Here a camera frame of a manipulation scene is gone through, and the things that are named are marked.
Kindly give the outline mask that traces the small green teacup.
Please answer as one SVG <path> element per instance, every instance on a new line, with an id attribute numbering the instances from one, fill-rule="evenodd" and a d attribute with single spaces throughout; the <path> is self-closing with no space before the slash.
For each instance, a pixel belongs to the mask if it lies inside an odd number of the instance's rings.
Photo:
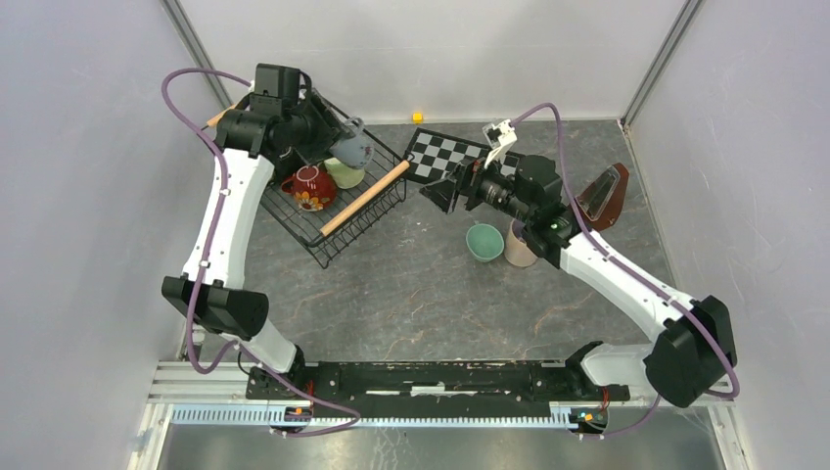
<path id="1" fill-rule="evenodd" d="M 500 231 L 486 223 L 471 226 L 465 235 L 467 248 L 475 260 L 491 262 L 503 254 L 505 242 Z"/>

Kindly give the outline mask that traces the pink iridescent mug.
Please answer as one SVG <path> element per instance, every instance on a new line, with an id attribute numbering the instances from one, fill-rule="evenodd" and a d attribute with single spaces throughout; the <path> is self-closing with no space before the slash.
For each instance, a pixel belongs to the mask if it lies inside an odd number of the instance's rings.
<path id="1" fill-rule="evenodd" d="M 505 236 L 504 257 L 513 266 L 526 268 L 535 264 L 537 256 L 527 246 L 522 237 L 524 224 L 518 219 L 512 219 Z"/>

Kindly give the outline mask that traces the grey blue mug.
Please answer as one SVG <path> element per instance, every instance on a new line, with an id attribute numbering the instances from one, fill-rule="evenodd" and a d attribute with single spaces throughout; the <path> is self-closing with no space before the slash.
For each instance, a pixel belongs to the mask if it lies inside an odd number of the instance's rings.
<path id="1" fill-rule="evenodd" d="M 372 140 L 365 134 L 361 117 L 350 117 L 344 122 L 345 136 L 329 150 L 330 154 L 352 169 L 363 169 L 375 157 Z"/>

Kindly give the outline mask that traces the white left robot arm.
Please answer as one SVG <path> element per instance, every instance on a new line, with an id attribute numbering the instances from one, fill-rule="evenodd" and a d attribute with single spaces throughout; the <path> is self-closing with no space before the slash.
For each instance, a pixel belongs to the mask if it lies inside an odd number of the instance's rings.
<path id="1" fill-rule="evenodd" d="M 238 348 L 258 368 L 271 371 L 275 392 L 295 399 L 307 386 L 300 349 L 269 321 L 267 296 L 244 287 L 248 243 L 266 186 L 286 155 L 297 153 L 317 163 L 346 128 L 306 72 L 259 64 L 254 80 L 240 81 L 248 94 L 219 118 L 209 136 L 169 94 L 172 80 L 189 73 L 186 68 L 167 75 L 161 96 L 210 150 L 214 170 L 194 249 L 180 274 L 163 279 L 161 294 L 184 316 L 188 329 L 201 326 L 223 337 L 228 348 Z"/>

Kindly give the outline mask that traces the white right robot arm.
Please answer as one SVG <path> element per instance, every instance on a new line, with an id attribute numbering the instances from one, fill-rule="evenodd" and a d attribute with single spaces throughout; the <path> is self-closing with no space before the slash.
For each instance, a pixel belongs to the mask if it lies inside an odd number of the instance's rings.
<path id="1" fill-rule="evenodd" d="M 581 280 L 625 313 L 647 337 L 644 345 L 599 343 L 576 355 L 565 374 L 568 392 L 589 400 L 604 386 L 648 387 L 677 407 L 703 395 L 740 393 L 728 307 L 714 296 L 695 299 L 628 260 L 589 228 L 553 161 L 520 159 L 511 176 L 484 160 L 460 164 L 421 194 L 442 212 L 457 202 L 467 211 L 485 204 L 523 225 L 539 258 Z"/>

